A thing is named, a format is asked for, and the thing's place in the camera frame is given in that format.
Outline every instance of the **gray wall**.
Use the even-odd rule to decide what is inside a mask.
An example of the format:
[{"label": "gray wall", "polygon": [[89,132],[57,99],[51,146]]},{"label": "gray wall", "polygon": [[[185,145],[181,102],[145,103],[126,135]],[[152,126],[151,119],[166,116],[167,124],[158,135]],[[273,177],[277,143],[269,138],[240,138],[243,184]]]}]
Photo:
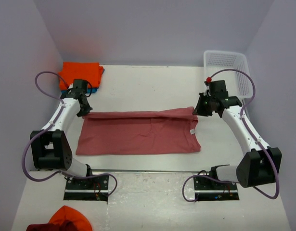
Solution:
[{"label": "gray wall", "polygon": [[273,0],[35,0],[65,61],[203,65],[245,52]]},{"label": "gray wall", "polygon": [[[43,70],[60,70],[61,62],[33,1],[0,0],[1,231],[11,229],[22,196],[26,177],[21,156],[30,132],[42,127],[57,105],[38,92],[34,76]],[[57,79],[44,77],[40,81],[44,89],[58,95]]]},{"label": "gray wall", "polygon": [[296,230],[296,0],[275,0],[247,50],[257,96],[252,122],[283,153],[281,196]]}]

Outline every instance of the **orange cloth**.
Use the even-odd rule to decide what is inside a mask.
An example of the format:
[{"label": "orange cloth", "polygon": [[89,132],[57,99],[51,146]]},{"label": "orange cloth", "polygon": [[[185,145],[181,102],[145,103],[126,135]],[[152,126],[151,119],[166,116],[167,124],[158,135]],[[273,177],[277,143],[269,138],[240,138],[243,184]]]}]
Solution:
[{"label": "orange cloth", "polygon": [[[59,72],[62,78],[70,85],[75,78],[81,78],[89,81],[93,88],[98,88],[101,83],[104,68],[99,63],[74,63],[63,62],[62,72]],[[65,84],[60,81],[60,89],[67,90]]]},{"label": "orange cloth", "polygon": [[66,220],[71,221],[78,231],[92,231],[87,218],[77,210],[68,206],[62,206],[50,219],[49,224],[62,225]]}]

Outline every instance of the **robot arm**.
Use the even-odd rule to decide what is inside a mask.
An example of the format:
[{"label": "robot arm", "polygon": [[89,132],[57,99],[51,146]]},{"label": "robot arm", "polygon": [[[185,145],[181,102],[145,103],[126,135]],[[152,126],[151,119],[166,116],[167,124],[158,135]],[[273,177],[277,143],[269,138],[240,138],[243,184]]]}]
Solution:
[{"label": "robot arm", "polygon": [[[59,169],[66,174],[77,177],[91,176],[90,167],[73,158],[71,148],[65,136],[76,115],[78,117],[85,116],[92,110],[87,101],[87,90],[87,81],[75,79],[67,92],[62,94],[61,99],[63,99],[64,103],[59,103],[56,112],[42,130],[53,124],[53,120],[60,112],[61,107],[64,107],[58,120],[51,129],[31,143],[33,162],[36,168]],[[33,131],[30,138],[39,132]]]},{"label": "robot arm", "polygon": [[[277,172],[279,171],[282,154],[278,148],[271,148],[252,126],[247,116],[240,115],[242,103],[235,97],[229,97],[224,80],[206,83],[208,90],[200,93],[198,104],[193,112],[194,115],[211,116],[217,112],[228,124],[238,140],[244,157],[238,166],[216,166],[216,177],[221,181],[238,182],[243,187],[252,187],[262,184],[274,183],[275,175],[271,164],[267,159],[262,147],[272,158]],[[242,118],[248,124],[254,135],[260,139],[262,147],[250,135]]]}]

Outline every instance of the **pink cloth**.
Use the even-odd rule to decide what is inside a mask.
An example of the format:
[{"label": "pink cloth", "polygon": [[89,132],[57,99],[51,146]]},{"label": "pink cloth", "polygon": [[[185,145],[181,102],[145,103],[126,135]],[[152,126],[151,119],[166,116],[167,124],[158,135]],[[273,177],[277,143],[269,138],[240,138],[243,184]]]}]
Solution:
[{"label": "pink cloth", "polygon": [[200,151],[193,107],[160,112],[91,112],[77,155],[168,154]]}]

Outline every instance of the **white plastic basket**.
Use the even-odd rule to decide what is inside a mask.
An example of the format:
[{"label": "white plastic basket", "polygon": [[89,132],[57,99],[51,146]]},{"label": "white plastic basket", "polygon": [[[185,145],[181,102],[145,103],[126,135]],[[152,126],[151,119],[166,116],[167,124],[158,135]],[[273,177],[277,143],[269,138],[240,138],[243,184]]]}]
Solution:
[{"label": "white plastic basket", "polygon": [[[226,68],[238,69],[249,75],[245,55],[228,51],[205,51],[205,79],[210,77],[215,72]],[[226,71],[217,74],[213,77],[213,80],[225,80],[227,91],[230,96],[237,96],[242,100],[250,98],[253,95],[251,82],[241,73]]]}]

